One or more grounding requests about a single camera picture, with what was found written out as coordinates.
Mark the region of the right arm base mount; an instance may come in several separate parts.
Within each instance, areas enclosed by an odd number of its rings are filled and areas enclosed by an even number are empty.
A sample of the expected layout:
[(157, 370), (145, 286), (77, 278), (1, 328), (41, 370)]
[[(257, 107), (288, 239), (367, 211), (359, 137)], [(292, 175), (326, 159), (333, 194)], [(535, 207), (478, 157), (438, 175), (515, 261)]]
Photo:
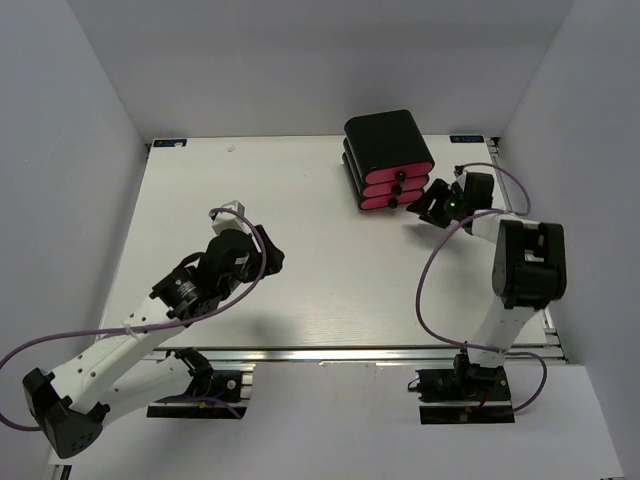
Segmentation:
[(511, 391), (502, 366), (487, 368), (458, 353), (449, 368), (416, 372), (407, 390), (418, 395), (423, 425), (510, 424), (515, 421)]

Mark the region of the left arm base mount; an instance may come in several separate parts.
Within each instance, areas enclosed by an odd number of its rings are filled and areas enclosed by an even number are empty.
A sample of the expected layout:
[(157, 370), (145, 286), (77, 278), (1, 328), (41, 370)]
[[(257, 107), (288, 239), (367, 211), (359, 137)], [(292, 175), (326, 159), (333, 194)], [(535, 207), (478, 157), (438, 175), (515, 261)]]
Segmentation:
[(241, 420), (251, 396), (252, 373), (228, 366), (216, 367), (194, 348), (171, 351), (167, 360), (179, 360), (191, 380), (183, 392), (150, 404), (146, 417), (178, 420)]

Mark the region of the black drawer cabinet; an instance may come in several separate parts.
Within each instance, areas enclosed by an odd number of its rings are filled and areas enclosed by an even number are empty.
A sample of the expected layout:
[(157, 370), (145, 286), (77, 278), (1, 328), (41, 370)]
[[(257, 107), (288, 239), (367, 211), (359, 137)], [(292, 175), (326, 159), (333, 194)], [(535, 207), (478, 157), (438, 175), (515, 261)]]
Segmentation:
[(344, 124), (342, 161), (357, 201), (371, 170), (435, 160), (406, 109), (356, 116)]

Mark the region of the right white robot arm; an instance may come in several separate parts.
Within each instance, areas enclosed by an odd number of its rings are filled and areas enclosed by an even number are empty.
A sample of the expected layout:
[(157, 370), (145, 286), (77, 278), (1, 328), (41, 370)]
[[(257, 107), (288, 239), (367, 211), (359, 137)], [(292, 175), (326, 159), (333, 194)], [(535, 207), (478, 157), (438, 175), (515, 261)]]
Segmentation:
[(494, 177), (456, 169), (456, 179), (435, 180), (407, 210), (420, 220), (459, 230), (495, 246), (491, 271), (494, 299), (473, 339), (460, 345), (451, 384), (472, 399), (498, 381), (507, 352), (535, 314), (562, 298), (567, 286), (564, 227), (527, 220), (493, 206)]

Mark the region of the pink top drawer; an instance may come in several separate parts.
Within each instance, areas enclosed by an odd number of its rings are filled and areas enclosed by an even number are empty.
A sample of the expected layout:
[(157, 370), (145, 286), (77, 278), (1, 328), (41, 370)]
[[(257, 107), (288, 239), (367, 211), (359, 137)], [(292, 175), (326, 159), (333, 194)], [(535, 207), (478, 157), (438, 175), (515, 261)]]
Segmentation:
[(431, 162), (419, 162), (406, 165), (388, 167), (384, 169), (371, 170), (364, 177), (368, 185), (398, 181), (404, 182), (406, 179), (425, 176), (434, 168)]

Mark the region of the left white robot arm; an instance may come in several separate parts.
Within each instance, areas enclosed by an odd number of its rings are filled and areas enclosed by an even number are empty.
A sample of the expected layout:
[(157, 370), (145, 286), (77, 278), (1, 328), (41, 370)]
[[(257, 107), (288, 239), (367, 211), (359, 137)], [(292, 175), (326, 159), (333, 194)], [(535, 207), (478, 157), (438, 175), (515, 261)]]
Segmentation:
[(56, 455), (80, 454), (108, 424), (156, 401), (238, 400), (228, 379), (193, 347), (170, 353), (148, 372), (125, 375), (186, 330), (189, 320), (213, 313), (238, 286), (279, 273), (284, 259), (262, 226), (255, 233), (219, 229), (205, 251), (185, 257), (152, 287), (123, 334), (102, 336), (50, 372), (29, 372), (23, 379), (27, 404)]

